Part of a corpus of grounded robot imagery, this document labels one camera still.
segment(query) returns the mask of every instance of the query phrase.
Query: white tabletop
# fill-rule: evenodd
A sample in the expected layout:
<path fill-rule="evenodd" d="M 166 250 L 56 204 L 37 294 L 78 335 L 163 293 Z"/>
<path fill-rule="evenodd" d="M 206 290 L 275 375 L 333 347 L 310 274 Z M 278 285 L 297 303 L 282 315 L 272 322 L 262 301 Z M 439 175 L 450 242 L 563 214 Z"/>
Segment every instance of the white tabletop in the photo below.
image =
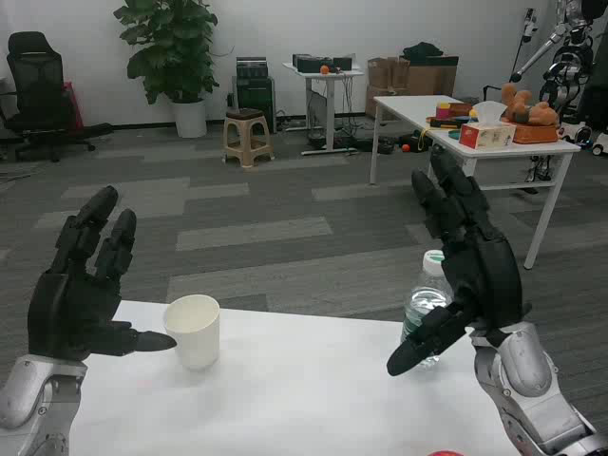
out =
<path fill-rule="evenodd" d="M 375 97 L 374 100 L 395 116 L 414 124 L 419 129 L 428 128 L 427 117 L 435 115 L 438 103 L 459 103 L 445 95 L 408 97 Z M 476 150 L 448 136 L 446 129 L 429 130 L 427 136 L 457 155 L 467 159 L 491 159 L 508 157 L 530 157 L 533 155 L 560 155 L 579 152 L 580 147 L 566 141 L 544 144 L 515 144 L 491 150 Z"/>
<path fill-rule="evenodd" d="M 117 320 L 162 330 L 161 304 Z M 172 351 L 92 355 L 70 433 L 86 456 L 515 456 L 463 338 L 436 370 L 392 378 L 401 325 L 221 311 L 219 361 L 186 372 Z"/>
<path fill-rule="evenodd" d="M 301 76 L 306 79 L 344 79 L 344 78 L 354 78 L 356 76 L 364 76 L 365 73 L 358 69 L 354 69 L 352 71 L 341 71 L 339 73 L 329 73 L 329 74 L 321 74 L 321 73 L 300 73 L 294 64 L 283 64 L 284 67 L 290 69 L 298 76 Z"/>

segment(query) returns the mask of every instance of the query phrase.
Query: electronic equipment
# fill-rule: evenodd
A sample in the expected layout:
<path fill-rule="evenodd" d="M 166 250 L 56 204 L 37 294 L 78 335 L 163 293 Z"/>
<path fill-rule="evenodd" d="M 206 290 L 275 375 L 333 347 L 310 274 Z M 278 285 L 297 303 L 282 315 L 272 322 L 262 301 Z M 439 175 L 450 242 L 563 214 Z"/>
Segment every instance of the electronic equipment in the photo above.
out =
<path fill-rule="evenodd" d="M 239 79 L 267 78 L 266 57 L 237 57 L 237 77 Z"/>
<path fill-rule="evenodd" d="M 333 67 L 333 59 L 327 57 L 300 56 L 295 66 L 300 73 L 320 73 L 321 67 Z"/>
<path fill-rule="evenodd" d="M 409 150 L 414 153 L 426 152 L 433 146 L 433 141 L 431 138 L 426 136 L 421 141 L 420 135 L 422 135 L 420 130 L 414 130 L 413 133 L 400 137 L 397 140 L 397 144 L 399 145 L 400 149 L 407 144 L 409 146 Z"/>
<path fill-rule="evenodd" d="M 294 64 L 294 68 L 297 68 L 297 59 L 300 57 L 313 57 L 311 54 L 294 54 L 292 57 L 292 64 Z"/>
<path fill-rule="evenodd" d="M 351 71 L 352 57 L 333 57 L 333 65 L 340 71 Z"/>
<path fill-rule="evenodd" d="M 275 80 L 270 76 L 255 79 L 233 77 L 232 85 L 234 107 L 259 109 L 264 113 L 271 133 L 276 133 Z"/>

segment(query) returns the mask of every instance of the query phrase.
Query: potted plant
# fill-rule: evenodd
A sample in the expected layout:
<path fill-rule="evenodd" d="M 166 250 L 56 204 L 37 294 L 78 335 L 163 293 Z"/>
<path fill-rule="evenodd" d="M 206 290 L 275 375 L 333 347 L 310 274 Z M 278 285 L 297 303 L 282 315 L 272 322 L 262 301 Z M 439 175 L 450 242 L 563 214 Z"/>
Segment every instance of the potted plant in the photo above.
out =
<path fill-rule="evenodd" d="M 197 0 L 124 1 L 126 5 L 114 11 L 127 26 L 121 38 L 144 47 L 129 60 L 128 78 L 143 78 L 151 105 L 162 93 L 171 100 L 182 138 L 204 136 L 207 124 L 201 94 L 219 86 L 209 48 L 217 16 Z"/>

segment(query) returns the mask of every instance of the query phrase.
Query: teddy bear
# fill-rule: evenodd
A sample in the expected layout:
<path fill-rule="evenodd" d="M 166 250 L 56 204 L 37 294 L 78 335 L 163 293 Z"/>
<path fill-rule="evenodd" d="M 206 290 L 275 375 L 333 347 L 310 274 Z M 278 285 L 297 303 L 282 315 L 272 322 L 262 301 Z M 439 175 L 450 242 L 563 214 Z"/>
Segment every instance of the teddy bear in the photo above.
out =
<path fill-rule="evenodd" d="M 549 106 L 549 103 L 540 102 L 528 107 L 527 102 L 532 98 L 529 90 L 520 90 L 514 84 L 503 85 L 503 104 L 507 106 L 503 116 L 516 124 L 558 126 L 560 117 Z"/>

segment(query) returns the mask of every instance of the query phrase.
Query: white planter pot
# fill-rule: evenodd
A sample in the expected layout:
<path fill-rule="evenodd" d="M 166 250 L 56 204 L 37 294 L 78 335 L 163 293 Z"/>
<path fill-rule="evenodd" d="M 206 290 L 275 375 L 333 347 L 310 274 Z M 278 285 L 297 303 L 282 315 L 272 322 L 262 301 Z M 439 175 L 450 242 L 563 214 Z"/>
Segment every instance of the white planter pot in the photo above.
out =
<path fill-rule="evenodd" d="M 200 138 L 207 134 L 205 101 L 171 103 L 180 138 Z"/>

